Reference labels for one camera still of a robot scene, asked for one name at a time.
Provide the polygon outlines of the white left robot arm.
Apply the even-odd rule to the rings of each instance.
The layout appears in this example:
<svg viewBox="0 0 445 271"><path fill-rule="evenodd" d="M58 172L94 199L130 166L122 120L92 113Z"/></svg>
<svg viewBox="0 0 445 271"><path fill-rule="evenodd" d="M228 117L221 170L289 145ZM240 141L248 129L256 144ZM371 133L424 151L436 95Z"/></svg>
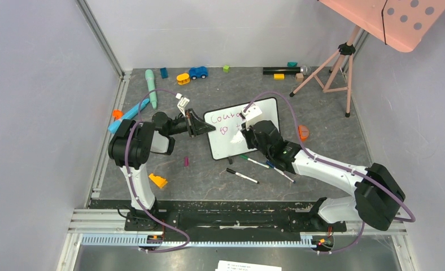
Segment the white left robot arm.
<svg viewBox="0 0 445 271"><path fill-rule="evenodd" d="M123 172L131 194L131 204L125 219L140 223L147 230L160 224L157 201L150 187L147 161L151 153L170 155L176 143L175 134L187 133L196 137L215 131L192 108L171 119L164 112L153 114L151 121L137 124L134 120L121 122L108 146L108 155Z"/></svg>

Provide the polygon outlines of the white whiteboard black frame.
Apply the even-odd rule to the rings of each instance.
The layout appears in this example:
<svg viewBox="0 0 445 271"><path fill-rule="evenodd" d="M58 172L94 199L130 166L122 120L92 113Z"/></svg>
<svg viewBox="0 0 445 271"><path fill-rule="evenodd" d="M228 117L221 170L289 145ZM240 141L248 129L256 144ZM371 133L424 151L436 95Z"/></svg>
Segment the white whiteboard black frame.
<svg viewBox="0 0 445 271"><path fill-rule="evenodd" d="M278 104L275 97L256 100L255 104L262 110L267 120L272 121L277 128L280 127ZM213 160L221 160L255 151L254 148L247 147L246 141L231 143L233 136L242 129L241 112L247 105L248 103L236 104L210 110L203 114L204 121L215 127L214 131L207 134Z"/></svg>

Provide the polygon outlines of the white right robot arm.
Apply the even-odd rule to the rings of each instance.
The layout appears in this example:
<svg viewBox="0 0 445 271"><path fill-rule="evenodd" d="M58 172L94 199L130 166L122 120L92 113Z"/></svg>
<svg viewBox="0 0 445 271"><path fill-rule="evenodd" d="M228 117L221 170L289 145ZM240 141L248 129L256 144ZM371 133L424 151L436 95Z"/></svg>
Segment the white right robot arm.
<svg viewBox="0 0 445 271"><path fill-rule="evenodd" d="M317 179L348 194L317 201L309 215L314 229L324 230L342 221L362 221L385 231L397 219L405 193L385 166L355 166L320 156L284 140L270 120L251 127L243 125L235 138L244 140L249 149L257 149L280 171Z"/></svg>

